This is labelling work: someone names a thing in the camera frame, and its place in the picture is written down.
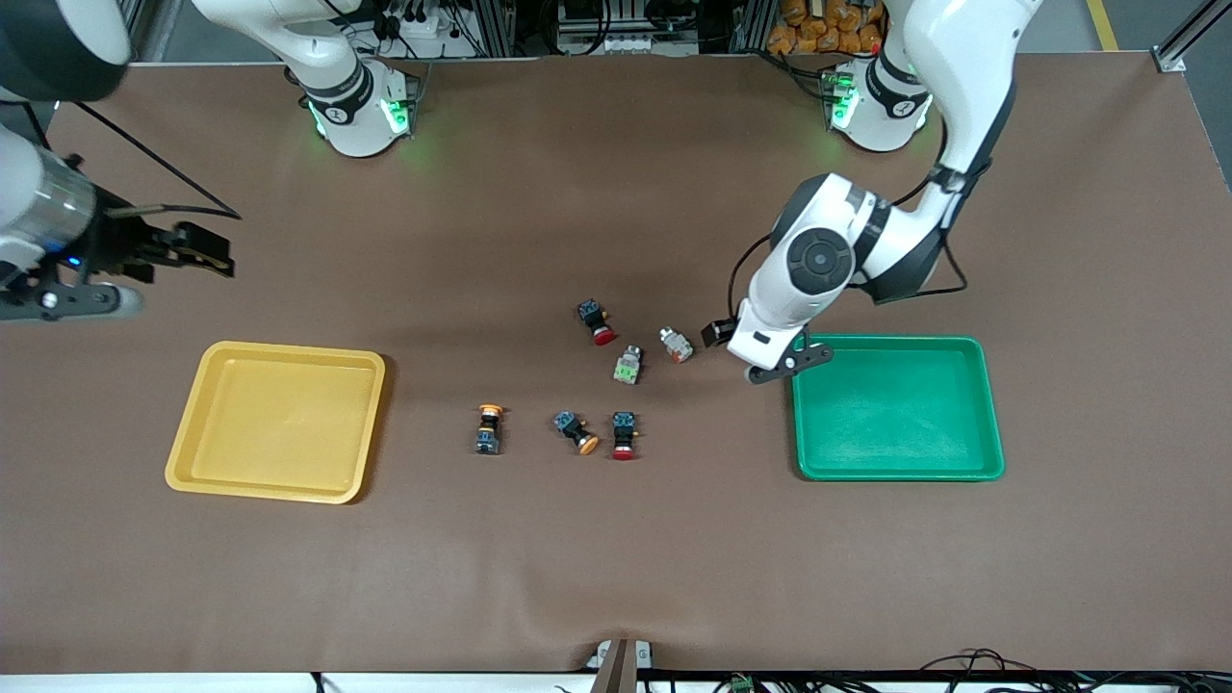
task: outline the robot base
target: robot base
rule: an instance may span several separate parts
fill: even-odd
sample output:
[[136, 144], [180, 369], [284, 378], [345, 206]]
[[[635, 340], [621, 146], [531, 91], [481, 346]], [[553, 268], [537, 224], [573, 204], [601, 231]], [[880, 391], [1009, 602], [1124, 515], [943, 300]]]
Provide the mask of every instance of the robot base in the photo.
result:
[[834, 75], [850, 79], [850, 84], [834, 86], [838, 101], [824, 106], [829, 126], [848, 137], [856, 147], [870, 152], [893, 152], [907, 144], [915, 131], [924, 127], [924, 118], [933, 102], [929, 96], [922, 106], [912, 101], [896, 105], [909, 109], [907, 117], [891, 117], [869, 86], [867, 73], [876, 58], [859, 58], [834, 69]]
[[403, 136], [411, 134], [419, 112], [419, 78], [378, 60], [363, 60], [372, 72], [372, 96], [347, 125], [317, 115], [317, 131], [347, 157], [372, 157]]

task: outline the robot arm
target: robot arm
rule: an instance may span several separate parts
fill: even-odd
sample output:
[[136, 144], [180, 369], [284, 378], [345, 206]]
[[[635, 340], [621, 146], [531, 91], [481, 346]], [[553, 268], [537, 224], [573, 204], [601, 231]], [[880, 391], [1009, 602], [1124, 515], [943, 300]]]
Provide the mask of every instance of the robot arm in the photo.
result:
[[[128, 33], [115, 2], [0, 2], [0, 100], [102, 99], [128, 67]], [[127, 286], [92, 274], [153, 281], [154, 265], [230, 275], [225, 239], [187, 222], [163, 231], [52, 152], [0, 127], [0, 321], [126, 317], [140, 310]], [[60, 269], [75, 273], [73, 285]]]
[[192, 0], [218, 26], [274, 51], [294, 74], [317, 129], [347, 157], [371, 157], [408, 134], [418, 81], [376, 59], [360, 59], [328, 20], [360, 0]]
[[919, 291], [941, 242], [991, 163], [1013, 106], [1018, 39], [1040, 0], [914, 0], [897, 28], [919, 81], [947, 123], [947, 142], [919, 206], [903, 211], [837, 174], [788, 200], [771, 250], [740, 302], [728, 350], [765, 382], [824, 363], [792, 344], [849, 285], [883, 303]]

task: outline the metal frame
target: metal frame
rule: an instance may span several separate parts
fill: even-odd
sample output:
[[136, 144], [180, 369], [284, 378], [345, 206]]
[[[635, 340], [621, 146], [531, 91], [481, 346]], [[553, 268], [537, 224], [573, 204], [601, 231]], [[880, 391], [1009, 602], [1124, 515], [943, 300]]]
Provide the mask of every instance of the metal frame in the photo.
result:
[[[833, 672], [844, 676], [853, 684], [865, 683], [872, 691], [907, 691], [910, 693], [946, 693], [951, 691], [945, 681], [899, 679], [892, 684], [871, 678], [869, 672]], [[1004, 676], [962, 682], [952, 693], [989, 693], [992, 689], [1010, 687], [1023, 693], [1034, 691], [1024, 683], [1030, 672], [998, 672]], [[320, 676], [322, 688], [330, 693], [586, 693], [598, 676], [591, 672], [564, 673], [329, 673]], [[197, 693], [306, 693], [313, 689], [308, 673], [85, 673], [85, 675], [0, 675], [0, 689], [7, 693], [161, 693], [164, 691], [191, 689]], [[671, 672], [665, 670], [643, 671], [637, 693], [713, 693], [728, 689], [732, 672]], [[768, 686], [780, 693], [775, 684]], [[822, 693], [844, 693], [843, 689], [825, 687]], [[1218, 693], [1221, 689], [1212, 688]], [[1175, 684], [1119, 684], [1110, 683], [1099, 693], [1178, 693]]]
[[739, 53], [745, 48], [765, 49], [770, 30], [776, 21], [779, 21], [777, 0], [749, 0], [744, 6], [744, 16], [732, 32], [732, 52]]
[[506, 0], [474, 0], [473, 5], [483, 52], [489, 58], [513, 57], [516, 5]]
[[1232, 0], [1205, 0], [1194, 14], [1189, 15], [1184, 22], [1172, 32], [1163, 43], [1151, 48], [1156, 67], [1162, 73], [1185, 72], [1185, 51], [1198, 42], [1206, 33], [1206, 30], [1215, 26], [1215, 22], [1232, 9]]
[[122, 9], [137, 62], [163, 60], [182, 6], [184, 0], [134, 0], [124, 4]]

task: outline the black cable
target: black cable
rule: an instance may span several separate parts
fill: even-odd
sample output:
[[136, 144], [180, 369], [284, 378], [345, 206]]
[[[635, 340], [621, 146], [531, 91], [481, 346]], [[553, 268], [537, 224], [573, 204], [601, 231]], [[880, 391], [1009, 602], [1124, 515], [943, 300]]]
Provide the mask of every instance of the black cable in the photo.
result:
[[1014, 660], [1007, 660], [1005, 657], [1000, 656], [1000, 654], [997, 650], [989, 650], [988, 647], [979, 647], [977, 650], [972, 650], [971, 654], [966, 654], [965, 652], [962, 655], [950, 655], [947, 657], [938, 657], [938, 658], [933, 660], [931, 662], [922, 666], [920, 671], [931, 668], [931, 667], [934, 667], [934, 666], [936, 666], [936, 665], [939, 665], [941, 662], [949, 662], [949, 661], [954, 661], [954, 660], [970, 660], [972, 654], [977, 655], [976, 658], [995, 660], [1003, 671], [1005, 668], [1005, 665], [1015, 666], [1015, 667], [1029, 670], [1029, 671], [1036, 671], [1036, 668], [1032, 667], [1031, 665], [1024, 665], [1023, 662], [1016, 662]]
[[736, 291], [736, 273], [740, 271], [740, 265], [744, 264], [744, 260], [748, 260], [749, 255], [768, 240], [770, 240], [769, 233], [754, 240], [753, 245], [749, 245], [749, 249], [740, 255], [739, 260], [736, 260], [736, 266], [732, 268], [732, 276], [727, 280], [727, 317], [732, 319], [736, 319], [736, 306], [732, 302], [732, 293]]
[[155, 154], [153, 149], [150, 149], [149, 147], [147, 147], [145, 144], [143, 144], [139, 139], [137, 139], [132, 134], [128, 134], [127, 132], [124, 132], [124, 128], [122, 128], [118, 125], [111, 122], [110, 120], [107, 120], [106, 116], [103, 116], [99, 111], [95, 111], [94, 109], [91, 109], [90, 106], [86, 106], [85, 104], [83, 104], [80, 101], [74, 101], [74, 104], [76, 104], [78, 109], [81, 109], [83, 111], [85, 111], [86, 113], [89, 113], [90, 116], [92, 116], [96, 121], [99, 121], [102, 125], [105, 125], [108, 128], [111, 128], [112, 132], [115, 132], [120, 137], [123, 137], [126, 142], [128, 142], [133, 147], [137, 147], [138, 149], [140, 149], [143, 154], [145, 154], [150, 159], [154, 159], [155, 162], [158, 162], [158, 164], [160, 166], [163, 166], [164, 169], [166, 169], [168, 171], [170, 171], [171, 175], [174, 175], [175, 178], [177, 178], [181, 181], [184, 181], [185, 184], [187, 184], [188, 187], [196, 190], [205, 199], [207, 199], [211, 202], [213, 202], [214, 205], [217, 205], [218, 206], [218, 212], [219, 212], [218, 216], [229, 217], [229, 218], [233, 218], [233, 219], [241, 218], [239, 216], [239, 212], [237, 212], [230, 205], [228, 205], [227, 202], [223, 202], [222, 200], [219, 200], [213, 192], [206, 190], [205, 187], [201, 186], [201, 184], [198, 184], [197, 181], [192, 180], [191, 178], [188, 178], [187, 175], [185, 175], [184, 173], [181, 173], [180, 169], [177, 169], [177, 168], [172, 166], [170, 163], [168, 163], [166, 159], [164, 159], [163, 157], [159, 157], [158, 154]]
[[553, 55], [589, 55], [599, 49], [600, 46], [607, 39], [607, 35], [612, 28], [612, 6], [611, 0], [602, 0], [602, 5], [598, 5], [599, 18], [595, 21], [595, 38], [590, 42], [590, 46], [582, 53], [565, 53], [557, 44], [556, 39], [552, 38], [552, 21], [548, 18], [547, 10], [549, 6], [554, 5], [557, 0], [543, 0], [540, 6], [540, 37], [543, 39], [543, 44], [547, 46], [547, 52]]
[[419, 59], [419, 53], [415, 53], [415, 49], [410, 47], [410, 43], [407, 43], [407, 39], [402, 37], [402, 32], [398, 33], [398, 41], [402, 41], [402, 44], [407, 47], [407, 52], [410, 53], [411, 58], [416, 60]]
[[338, 15], [338, 18], [342, 20], [346, 23], [347, 28], [356, 31], [355, 27], [351, 26], [351, 21], [346, 18], [346, 15], [344, 15], [342, 11], [338, 9], [338, 5], [335, 5], [333, 0], [323, 0], [323, 1], [325, 2], [325, 5], [329, 6], [330, 10], [334, 10], [334, 14]]
[[821, 683], [823, 687], [829, 686], [832, 688], [838, 688], [845, 693], [881, 693], [872, 686], [867, 683], [854, 679], [845, 678], [843, 676], [835, 675], [834, 672], [813, 672], [809, 675], [813, 678], [813, 683]]
[[[945, 126], [945, 121], [942, 120], [941, 121], [941, 146], [936, 148], [936, 159], [935, 159], [936, 162], [941, 160], [941, 154], [945, 153], [945, 147], [946, 147], [946, 144], [949, 144], [949, 142], [950, 142], [950, 128], [947, 128]], [[902, 205], [903, 202], [910, 200], [912, 197], [915, 197], [917, 195], [919, 195], [920, 191], [924, 190], [924, 186], [928, 185], [928, 181], [929, 181], [929, 176], [924, 176], [924, 180], [919, 181], [919, 184], [917, 184], [915, 187], [913, 187], [910, 190], [910, 192], [908, 192], [907, 195], [903, 195], [898, 200], [894, 200], [894, 206], [897, 207], [897, 206]], [[962, 656], [966, 656], [966, 655], [955, 655], [955, 656], [956, 657], [962, 657]]]
[[38, 125], [38, 115], [34, 113], [34, 107], [30, 105], [30, 101], [22, 101], [21, 107], [26, 111], [26, 117], [30, 118], [30, 127], [38, 136], [38, 143], [43, 146], [43, 149], [51, 152], [52, 146], [47, 143], [47, 132], [43, 131], [43, 126]]
[[662, 9], [663, 4], [664, 4], [663, 0], [648, 0], [646, 2], [646, 11], [642, 12], [642, 16], [646, 17], [646, 21], [650, 22], [650, 26], [653, 26], [654, 28], [657, 28], [659, 31], [669, 32], [669, 33], [675, 33], [675, 32], [680, 32], [680, 31], [687, 31], [687, 30], [694, 28], [695, 26], [697, 26], [697, 12], [699, 12], [697, 9], [694, 10], [694, 16], [692, 17], [689, 17], [689, 18], [686, 18], [685, 21], [683, 21], [680, 23], [673, 22], [668, 17], [668, 15], [667, 15], [665, 11], [662, 12], [662, 15], [657, 17], [655, 16], [655, 11], [659, 10], [659, 9]]
[[458, 27], [458, 32], [466, 38], [466, 42], [471, 44], [471, 49], [474, 51], [476, 58], [487, 58], [488, 54], [484, 52], [479, 42], [476, 41], [474, 35], [471, 33], [471, 26], [466, 22], [466, 16], [462, 14], [462, 7], [458, 6], [457, 0], [446, 0], [445, 6], [448, 7], [450, 17], [453, 18], [453, 25]]
[[[796, 86], [798, 86], [800, 90], [803, 91], [804, 94], [807, 94], [808, 96], [811, 96], [813, 99], [817, 99], [818, 101], [833, 101], [833, 97], [827, 96], [827, 95], [824, 95], [824, 94], [822, 94], [819, 91], [813, 91], [812, 89], [808, 88], [808, 85], [806, 83], [801, 81], [801, 78], [811, 78], [813, 80], [821, 80], [822, 70], [806, 70], [803, 68], [797, 68], [796, 65], [792, 65], [791, 63], [788, 63], [786, 58], [781, 58], [781, 57], [774, 55], [774, 54], [771, 54], [771, 53], [769, 53], [766, 51], [763, 51], [760, 48], [743, 48], [739, 52], [740, 53], [749, 53], [749, 54], [756, 55], [756, 57], [761, 58], [763, 60], [770, 63], [775, 68], [779, 68], [780, 70], [787, 73], [791, 76], [791, 80], [793, 83], [796, 83]], [[870, 57], [870, 55], [857, 55], [855, 53], [845, 53], [843, 51], [825, 51], [823, 53], [818, 53], [818, 55], [824, 55], [824, 54], [828, 54], [828, 53], [837, 53], [837, 54], [840, 54], [840, 55], [851, 55], [851, 57], [855, 57], [855, 58], [867, 58], [867, 57]]]
[[164, 215], [168, 212], [180, 212], [191, 215], [209, 215], [214, 217], [235, 218], [225, 210], [213, 207], [198, 207], [196, 205], [143, 205], [138, 207], [120, 207], [107, 210], [111, 218], [147, 217], [149, 215]]

